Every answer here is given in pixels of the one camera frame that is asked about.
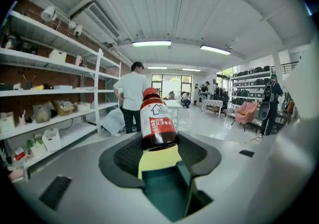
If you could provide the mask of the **white plastic bag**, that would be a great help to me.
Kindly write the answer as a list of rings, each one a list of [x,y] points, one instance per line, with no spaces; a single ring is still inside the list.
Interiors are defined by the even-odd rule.
[[[102,120],[102,127],[107,130],[111,136],[117,136],[125,127],[124,116],[120,108],[110,111]]]

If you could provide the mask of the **black office chair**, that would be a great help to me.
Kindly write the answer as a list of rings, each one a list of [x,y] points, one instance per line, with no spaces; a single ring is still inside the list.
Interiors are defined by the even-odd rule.
[[[223,107],[222,107],[221,113],[227,116],[229,96],[228,96],[228,93],[224,91],[223,88],[220,88],[220,94],[221,94],[220,101],[223,101]]]

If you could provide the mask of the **green plant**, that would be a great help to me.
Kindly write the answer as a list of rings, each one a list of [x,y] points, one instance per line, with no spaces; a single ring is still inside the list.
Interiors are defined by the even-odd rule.
[[[28,154],[32,157],[38,157],[47,152],[47,148],[42,140],[42,134],[35,134],[32,139],[26,141]]]

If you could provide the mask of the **brown paper bag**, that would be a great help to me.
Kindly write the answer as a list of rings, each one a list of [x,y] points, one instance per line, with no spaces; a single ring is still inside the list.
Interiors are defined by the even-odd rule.
[[[37,123],[44,123],[51,119],[51,112],[48,103],[33,105],[33,116]]]

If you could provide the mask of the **white plastic bin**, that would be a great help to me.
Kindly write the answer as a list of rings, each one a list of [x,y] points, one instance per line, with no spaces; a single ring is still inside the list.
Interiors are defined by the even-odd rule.
[[[88,112],[91,109],[91,104],[86,102],[77,102],[73,105],[76,112]]]
[[[54,49],[50,52],[49,58],[55,62],[64,63],[66,61],[67,52]]]

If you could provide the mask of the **red-capped dark red bottle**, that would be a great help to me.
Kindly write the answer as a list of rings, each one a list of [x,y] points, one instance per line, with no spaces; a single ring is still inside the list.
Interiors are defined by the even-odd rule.
[[[177,145],[177,133],[168,107],[155,88],[144,90],[140,123],[144,151],[158,151]]]

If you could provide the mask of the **black railing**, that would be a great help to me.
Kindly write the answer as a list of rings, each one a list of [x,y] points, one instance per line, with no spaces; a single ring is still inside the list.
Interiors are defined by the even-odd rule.
[[[281,72],[282,74],[290,74],[298,65],[299,61],[281,64]]]

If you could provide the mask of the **white shelf unit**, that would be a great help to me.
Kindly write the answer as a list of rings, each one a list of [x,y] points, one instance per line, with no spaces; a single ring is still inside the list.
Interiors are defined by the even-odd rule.
[[[49,58],[52,50],[67,52],[64,63]],[[78,42],[73,33],[50,26],[25,14],[11,11],[0,43],[0,112],[13,112],[15,128],[0,132],[0,142],[13,165],[25,171],[83,137],[100,132],[106,114],[118,107],[113,84],[119,79],[121,64]],[[91,104],[88,112],[59,116],[53,101]],[[33,105],[48,103],[51,119],[37,123]],[[61,148],[32,157],[26,141],[46,129],[57,128]],[[22,147],[27,157],[14,161]]]

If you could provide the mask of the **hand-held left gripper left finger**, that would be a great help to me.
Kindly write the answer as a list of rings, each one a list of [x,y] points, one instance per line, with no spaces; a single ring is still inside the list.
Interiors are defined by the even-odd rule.
[[[140,133],[87,144],[15,188],[51,224],[171,224],[143,193],[142,153]]]

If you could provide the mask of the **red and white packet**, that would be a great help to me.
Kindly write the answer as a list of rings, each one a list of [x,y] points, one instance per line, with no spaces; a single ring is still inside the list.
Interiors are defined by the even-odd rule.
[[[14,159],[14,161],[20,161],[20,160],[25,160],[26,157],[27,157],[26,151],[25,151],[22,147],[19,147],[19,148],[14,152],[13,159]]]

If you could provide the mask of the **ceiling air conditioner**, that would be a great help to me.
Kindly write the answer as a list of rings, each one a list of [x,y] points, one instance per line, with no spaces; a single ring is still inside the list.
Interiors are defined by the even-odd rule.
[[[97,1],[92,1],[71,16],[84,30],[108,48],[118,45],[121,36],[117,26]]]

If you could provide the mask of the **brown cardboard box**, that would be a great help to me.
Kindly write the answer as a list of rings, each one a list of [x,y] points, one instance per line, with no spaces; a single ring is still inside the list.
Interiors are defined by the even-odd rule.
[[[69,101],[53,101],[53,106],[59,116],[70,115],[74,111],[74,105]]]

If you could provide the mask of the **white table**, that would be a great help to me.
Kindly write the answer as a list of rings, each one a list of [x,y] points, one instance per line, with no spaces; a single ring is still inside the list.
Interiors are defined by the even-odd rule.
[[[164,100],[164,102],[167,105],[175,129],[179,131],[183,106],[177,100]]]

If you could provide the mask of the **dark green box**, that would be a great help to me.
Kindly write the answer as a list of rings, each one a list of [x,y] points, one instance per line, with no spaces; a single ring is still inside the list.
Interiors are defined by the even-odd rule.
[[[144,195],[170,221],[176,222],[213,202],[198,190],[191,173],[182,161],[176,165],[142,172]]]

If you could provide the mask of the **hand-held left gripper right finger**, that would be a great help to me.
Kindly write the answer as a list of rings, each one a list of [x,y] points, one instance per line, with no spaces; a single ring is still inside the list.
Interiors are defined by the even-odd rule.
[[[271,224],[298,198],[318,162],[318,119],[299,119],[259,144],[196,134],[216,147],[220,164],[195,183],[212,199],[177,224]]]

